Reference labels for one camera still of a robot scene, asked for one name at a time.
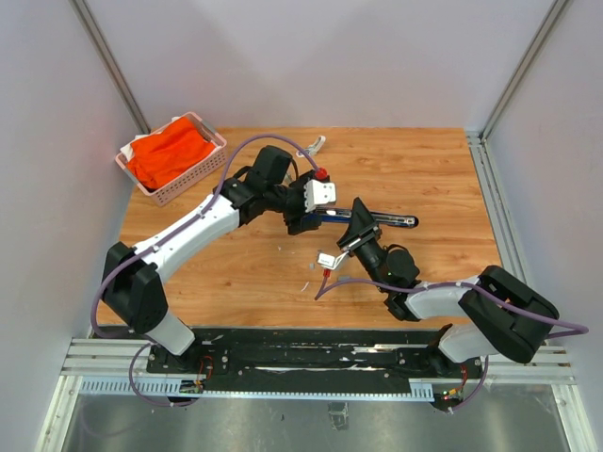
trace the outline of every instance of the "wooden table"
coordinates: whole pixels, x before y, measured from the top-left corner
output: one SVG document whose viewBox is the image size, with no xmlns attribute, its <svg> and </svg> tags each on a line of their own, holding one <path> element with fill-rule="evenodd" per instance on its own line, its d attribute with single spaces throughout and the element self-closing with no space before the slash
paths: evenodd
<svg viewBox="0 0 603 452">
<path fill-rule="evenodd" d="M 317 161 L 336 183 L 337 206 L 351 207 L 353 198 L 359 196 L 370 210 L 419 217 L 420 225 L 413 230 L 383 226 L 380 243 L 408 248 L 424 281 L 465 278 L 499 262 L 461 129 L 220 131 L 231 150 L 262 132 L 291 137 L 302 146 L 318 135 L 326 136 Z M 259 149 L 271 142 L 261 140 L 248 146 L 229 174 L 250 165 Z M 309 168 L 303 159 L 296 159 L 301 172 Z M 217 171 L 164 207 L 155 206 L 135 189 L 120 240 L 133 245 L 171 225 L 196 207 L 218 178 Z M 335 242 L 344 231 L 345 225 L 330 223 L 319 231 L 288 236 L 282 216 L 266 213 L 213 242 L 182 266 L 165 286 L 169 304 L 189 325 L 436 328 L 448 323 L 446 318 L 400 323 L 383 305 L 385 295 L 363 284 L 338 287 L 314 301 L 322 270 L 310 265 L 316 261 L 317 250 L 338 253 Z M 335 272 L 331 282 L 342 275 L 367 276 L 356 259 Z M 105 305 L 99 321 L 122 323 Z"/>
</svg>

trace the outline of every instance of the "white wall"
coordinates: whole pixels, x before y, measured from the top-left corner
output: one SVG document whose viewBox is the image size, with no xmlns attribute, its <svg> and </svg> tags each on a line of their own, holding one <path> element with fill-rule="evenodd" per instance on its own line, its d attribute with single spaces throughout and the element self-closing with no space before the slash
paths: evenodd
<svg viewBox="0 0 603 452">
<path fill-rule="evenodd" d="M 551 0 L 89 0 L 147 120 L 483 126 Z"/>
<path fill-rule="evenodd" d="M 490 140 L 535 288 L 588 336 L 563 343 L 603 447 L 603 3 L 571 4 Z"/>
<path fill-rule="evenodd" d="M 31 451 L 86 330 L 130 183 L 136 131 L 67 0 L 0 4 L 0 438 Z"/>
</svg>

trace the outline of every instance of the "gray floor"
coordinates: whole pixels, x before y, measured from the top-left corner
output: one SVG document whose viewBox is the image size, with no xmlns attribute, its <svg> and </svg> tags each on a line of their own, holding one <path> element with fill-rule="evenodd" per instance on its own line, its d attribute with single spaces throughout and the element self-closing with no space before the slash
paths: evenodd
<svg viewBox="0 0 603 452">
<path fill-rule="evenodd" d="M 569 449 L 548 386 L 500 386 L 484 388 L 470 405 L 451 416 L 425 403 L 350 402 L 349 428 L 340 431 L 332 427 L 326 401 L 204 399 L 186 409 L 153 409 L 129 395 L 86 395 L 80 396 L 63 448 L 64 452 L 79 450 Z"/>
</svg>

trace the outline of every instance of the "orange cloth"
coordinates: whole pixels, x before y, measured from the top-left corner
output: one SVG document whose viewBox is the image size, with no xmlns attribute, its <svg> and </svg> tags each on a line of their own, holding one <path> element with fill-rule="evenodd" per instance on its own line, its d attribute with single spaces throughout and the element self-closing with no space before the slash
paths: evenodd
<svg viewBox="0 0 603 452">
<path fill-rule="evenodd" d="M 183 117 L 160 134 L 132 141 L 134 156 L 127 167 L 144 186 L 157 190 L 201 162 L 215 148 L 189 118 Z"/>
</svg>

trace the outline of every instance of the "pink plastic basket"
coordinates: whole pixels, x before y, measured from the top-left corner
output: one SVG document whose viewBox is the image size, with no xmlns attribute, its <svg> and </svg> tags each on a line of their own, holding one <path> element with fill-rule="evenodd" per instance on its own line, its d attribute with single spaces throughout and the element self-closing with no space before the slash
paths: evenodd
<svg viewBox="0 0 603 452">
<path fill-rule="evenodd" d="M 185 113 L 183 116 L 189 118 L 199 133 L 205 138 L 207 141 L 211 141 L 216 145 L 216 149 L 208 155 L 204 160 L 199 162 L 197 165 L 190 167 L 186 172 L 175 178 L 168 184 L 165 184 L 158 190 L 150 192 L 143 184 L 141 184 L 134 174 L 130 172 L 130 170 L 125 166 L 127 163 L 127 159 L 122 153 L 118 153 L 115 157 L 115 161 L 120 166 L 122 170 L 132 179 L 136 185 L 140 188 L 140 191 L 144 193 L 146 196 L 151 198 L 155 203 L 159 206 L 165 205 L 171 200 L 173 200 L 180 193 L 183 193 L 188 188 L 194 186 L 199 181 L 201 181 L 206 175 L 215 171 L 227 160 L 226 154 L 226 140 L 222 135 L 220 135 L 216 130 L 209 125 L 207 122 L 203 121 L 199 118 L 195 113 L 189 111 Z M 155 130 L 153 133 L 158 134 L 163 129 L 165 129 L 168 125 L 164 125 L 160 129 Z"/>
</svg>

